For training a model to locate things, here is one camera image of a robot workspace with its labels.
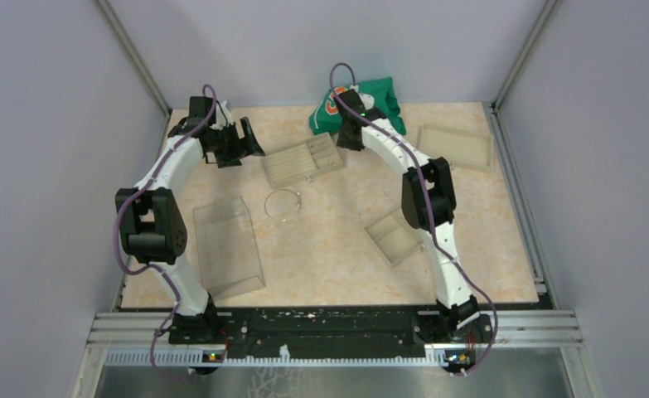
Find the green cloth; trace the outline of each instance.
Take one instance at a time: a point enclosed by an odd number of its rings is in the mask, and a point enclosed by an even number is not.
[[[391,77],[359,82],[358,92],[372,95],[375,99],[375,107],[388,117],[392,127],[402,135],[407,134],[407,129],[400,117],[400,105],[397,103],[397,97],[392,88]],[[331,90],[324,97],[324,101],[314,110],[314,113],[309,116],[309,128],[312,129],[314,135],[337,133],[341,128],[341,116],[338,113]]]

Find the purple cable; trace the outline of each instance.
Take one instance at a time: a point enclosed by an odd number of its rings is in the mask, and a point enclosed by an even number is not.
[[[490,309],[492,310],[492,317],[495,320],[495,327],[492,329],[492,335],[490,337],[490,342],[487,344],[487,348],[485,351],[481,354],[481,356],[478,358],[476,363],[471,366],[470,369],[468,369],[465,373],[454,373],[456,376],[469,376],[471,373],[473,373],[477,367],[485,360],[487,357],[487,354],[490,352],[490,348],[492,345],[495,343],[495,338],[497,336],[497,308],[495,307],[495,303],[492,302],[490,299],[490,296],[488,296],[480,287],[478,287],[476,284],[473,283],[473,281],[468,277],[466,274],[466,271],[463,270],[463,267],[458,263],[458,260],[456,260],[453,256],[451,256],[450,253],[448,253],[446,250],[441,248],[441,245],[437,241],[437,236],[436,236],[436,225],[434,224],[434,219],[433,219],[433,211],[432,211],[432,202],[431,198],[429,198],[429,193],[427,192],[427,187],[424,185],[424,174],[422,173],[422,167],[419,165],[419,162],[417,161],[417,158],[414,156],[414,153],[412,152],[411,149],[407,147],[404,143],[402,143],[397,137],[395,137],[393,134],[388,133],[385,131],[385,129],[382,129],[378,127],[377,125],[373,124],[370,120],[364,118],[363,116],[360,116],[355,110],[353,110],[350,106],[348,106],[344,101],[339,100],[339,94],[334,90],[334,71],[339,67],[339,66],[345,66],[350,72],[351,72],[351,78],[353,79],[353,84],[356,84],[356,77],[353,75],[353,69],[346,63],[346,62],[339,62],[334,67],[332,67],[332,70],[329,72],[329,87],[332,90],[332,93],[334,94],[334,97],[338,101],[337,106],[340,104],[343,106],[343,108],[348,111],[350,114],[352,114],[354,117],[359,119],[361,122],[371,126],[373,129],[378,130],[380,133],[383,133],[386,137],[392,138],[393,141],[395,141],[402,150],[407,152],[409,157],[412,159],[412,163],[414,163],[414,168],[417,170],[417,177],[419,178],[419,183],[422,184],[422,194],[424,196],[424,205],[427,208],[427,217],[429,218],[429,225],[430,225],[430,230],[432,234],[432,240],[434,242],[434,246],[438,251],[440,251],[444,256],[446,256],[447,259],[451,261],[453,265],[456,266],[456,269],[458,270],[458,273],[461,274],[463,279],[468,283],[472,288],[474,288],[485,300],[487,300],[488,305],[490,305]]]
[[[117,218],[114,219],[114,233],[113,233],[114,258],[117,260],[117,264],[119,264],[119,268],[121,268],[122,271],[127,275],[138,275],[149,268],[155,269],[163,277],[163,279],[165,279],[166,283],[168,284],[168,286],[170,286],[173,294],[175,295],[175,306],[173,306],[171,312],[168,314],[167,317],[165,317],[165,319],[163,319],[163,322],[161,322],[161,326],[159,326],[158,329],[156,329],[156,332],[153,334],[153,340],[151,341],[151,349],[149,351],[151,367],[156,371],[156,373],[158,373],[158,375],[160,375],[161,377],[169,381],[184,381],[187,380],[187,378],[189,378],[190,376],[192,376],[191,374],[188,374],[187,376],[174,377],[163,373],[156,365],[156,357],[154,355],[154,352],[156,350],[156,344],[158,343],[158,337],[165,330],[168,321],[170,321],[172,317],[175,316],[175,314],[177,313],[177,309],[180,307],[180,302],[182,301],[182,297],[180,295],[180,292],[177,290],[177,286],[173,283],[173,281],[170,279],[170,276],[166,274],[166,271],[163,268],[149,263],[135,271],[129,269],[126,263],[124,263],[124,259],[122,258],[121,248],[119,247],[119,227],[121,225],[122,219],[124,218],[124,214],[126,214],[126,210],[128,209],[128,207],[133,203],[133,201],[135,201],[145,191],[147,191],[151,187],[151,185],[156,181],[156,178],[158,177],[158,174],[161,172],[161,169],[163,169],[163,166],[165,166],[167,160],[171,157],[171,155],[173,155],[175,150],[178,149],[188,139],[192,138],[192,136],[195,135],[197,131],[199,131],[201,128],[205,127],[207,123],[209,123],[210,118],[214,114],[216,108],[217,98],[216,98],[216,93],[214,91],[214,88],[211,85],[202,86],[202,95],[207,96],[206,93],[207,89],[210,90],[213,99],[210,110],[209,112],[207,112],[207,116],[197,126],[195,126],[195,128],[193,128],[182,138],[177,140],[175,145],[172,148],[169,148],[165,152],[165,154],[163,154],[161,160],[158,161],[158,165],[156,166],[156,169],[153,170],[153,173],[151,173],[151,179],[148,180],[148,182],[146,182],[146,184],[143,187],[141,187],[138,191],[136,191],[132,196],[128,197],[127,200],[124,201],[124,203],[122,203],[122,206],[120,206],[119,209],[117,210]]]

